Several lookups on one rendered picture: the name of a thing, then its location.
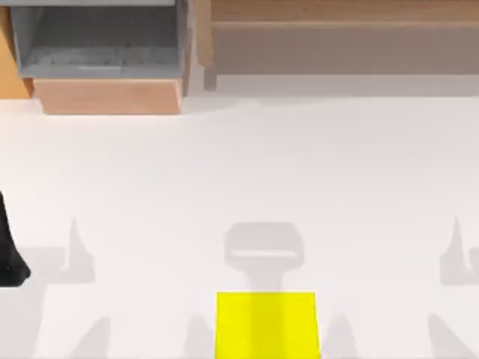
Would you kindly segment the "wooden open shelf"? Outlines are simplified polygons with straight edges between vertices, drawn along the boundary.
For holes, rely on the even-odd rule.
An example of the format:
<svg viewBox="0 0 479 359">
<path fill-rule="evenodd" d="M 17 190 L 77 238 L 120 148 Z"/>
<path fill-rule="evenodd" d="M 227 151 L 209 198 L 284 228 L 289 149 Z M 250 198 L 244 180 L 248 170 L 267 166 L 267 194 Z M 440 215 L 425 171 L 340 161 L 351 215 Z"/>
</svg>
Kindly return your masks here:
<svg viewBox="0 0 479 359">
<path fill-rule="evenodd" d="M 219 75 L 479 75 L 479 0 L 192 2 L 208 89 Z"/>
</svg>

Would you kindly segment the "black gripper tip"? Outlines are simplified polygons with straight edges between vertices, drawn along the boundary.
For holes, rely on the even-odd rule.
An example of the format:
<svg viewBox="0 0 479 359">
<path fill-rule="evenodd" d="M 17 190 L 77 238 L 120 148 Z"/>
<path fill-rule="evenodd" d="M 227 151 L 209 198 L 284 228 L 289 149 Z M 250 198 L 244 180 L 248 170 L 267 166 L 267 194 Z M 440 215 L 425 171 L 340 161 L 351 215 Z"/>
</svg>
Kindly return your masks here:
<svg viewBox="0 0 479 359">
<path fill-rule="evenodd" d="M 30 276 L 31 269 L 14 243 L 0 191 L 0 288 L 20 287 Z"/>
</svg>

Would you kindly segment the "pale wooden drawer front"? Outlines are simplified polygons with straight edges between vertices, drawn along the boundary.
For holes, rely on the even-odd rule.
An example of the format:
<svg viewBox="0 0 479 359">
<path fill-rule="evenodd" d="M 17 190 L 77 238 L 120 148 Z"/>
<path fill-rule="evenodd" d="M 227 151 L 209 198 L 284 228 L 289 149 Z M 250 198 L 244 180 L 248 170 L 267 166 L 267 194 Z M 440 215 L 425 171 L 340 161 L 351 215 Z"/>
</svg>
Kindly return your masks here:
<svg viewBox="0 0 479 359">
<path fill-rule="evenodd" d="M 46 114 L 179 114 L 182 79 L 35 79 Z"/>
</svg>

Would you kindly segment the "flat yellow square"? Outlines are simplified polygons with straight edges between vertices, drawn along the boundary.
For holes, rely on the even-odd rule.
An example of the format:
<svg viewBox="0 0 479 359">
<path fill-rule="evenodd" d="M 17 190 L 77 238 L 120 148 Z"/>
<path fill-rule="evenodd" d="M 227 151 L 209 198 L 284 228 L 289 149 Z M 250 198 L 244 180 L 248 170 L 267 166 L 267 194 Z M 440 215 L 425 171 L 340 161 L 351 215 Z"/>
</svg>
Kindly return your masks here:
<svg viewBox="0 0 479 359">
<path fill-rule="evenodd" d="M 315 294 L 217 293 L 215 359 L 321 359 Z"/>
</svg>

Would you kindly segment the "wooden cupboard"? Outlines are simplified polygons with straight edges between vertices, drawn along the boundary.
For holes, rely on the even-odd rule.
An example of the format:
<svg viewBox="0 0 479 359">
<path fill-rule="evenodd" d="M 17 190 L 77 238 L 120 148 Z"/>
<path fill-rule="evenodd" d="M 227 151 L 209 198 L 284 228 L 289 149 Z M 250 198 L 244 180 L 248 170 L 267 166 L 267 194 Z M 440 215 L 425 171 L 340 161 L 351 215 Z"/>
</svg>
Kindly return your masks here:
<svg viewBox="0 0 479 359">
<path fill-rule="evenodd" d="M 32 79 L 19 77 L 10 9 L 0 6 L 0 99 L 30 99 Z"/>
</svg>

